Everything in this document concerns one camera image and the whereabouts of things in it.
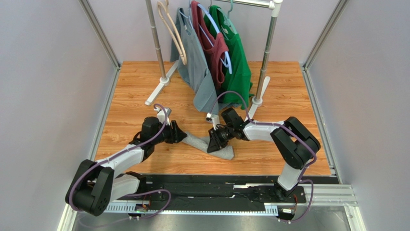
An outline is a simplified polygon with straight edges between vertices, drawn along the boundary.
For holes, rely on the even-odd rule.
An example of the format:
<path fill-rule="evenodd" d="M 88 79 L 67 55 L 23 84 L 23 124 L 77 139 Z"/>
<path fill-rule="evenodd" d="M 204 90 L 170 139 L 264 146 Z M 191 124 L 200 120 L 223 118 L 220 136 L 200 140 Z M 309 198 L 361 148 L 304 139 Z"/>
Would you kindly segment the light grey cloth napkin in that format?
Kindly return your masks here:
<path fill-rule="evenodd" d="M 190 145 L 204 152 L 205 154 L 209 154 L 214 157 L 218 157 L 218 158 L 225 159 L 225 160 L 232 160 L 234 158 L 234 150 L 231 145 L 228 145 L 225 148 L 222 148 L 221 150 L 208 153 L 207 148 L 210 142 L 209 137 L 199 138 L 189 132 L 186 132 L 186 134 L 187 134 L 187 137 L 182 140 L 183 143 Z"/>

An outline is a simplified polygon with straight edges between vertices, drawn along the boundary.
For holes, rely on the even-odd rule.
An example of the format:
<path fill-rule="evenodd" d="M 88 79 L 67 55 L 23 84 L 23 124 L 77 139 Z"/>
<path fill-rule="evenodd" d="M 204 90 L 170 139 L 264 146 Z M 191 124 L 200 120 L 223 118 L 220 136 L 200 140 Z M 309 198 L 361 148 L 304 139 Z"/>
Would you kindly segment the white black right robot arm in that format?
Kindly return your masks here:
<path fill-rule="evenodd" d="M 245 121 L 233 108 L 221 115 L 225 123 L 208 131 L 210 141 L 206 151 L 210 154 L 222 150 L 234 138 L 275 144 L 285 161 L 276 184 L 285 192 L 297 186 L 306 167 L 314 162 L 321 149 L 318 139 L 296 117 L 277 123 Z"/>

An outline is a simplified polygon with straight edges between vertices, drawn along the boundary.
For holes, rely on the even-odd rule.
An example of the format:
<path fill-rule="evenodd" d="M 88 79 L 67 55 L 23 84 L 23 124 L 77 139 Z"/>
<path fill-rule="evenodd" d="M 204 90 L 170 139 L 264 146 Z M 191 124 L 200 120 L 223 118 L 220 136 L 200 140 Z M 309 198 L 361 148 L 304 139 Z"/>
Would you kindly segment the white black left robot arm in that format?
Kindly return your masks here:
<path fill-rule="evenodd" d="M 179 143 L 187 137 L 177 122 L 157 117 L 145 118 L 139 131 L 121 151 L 98 161 L 82 161 L 65 196 L 65 202 L 76 211 L 101 215 L 113 200 L 142 192 L 144 177 L 127 171 L 154 152 L 157 144 Z"/>

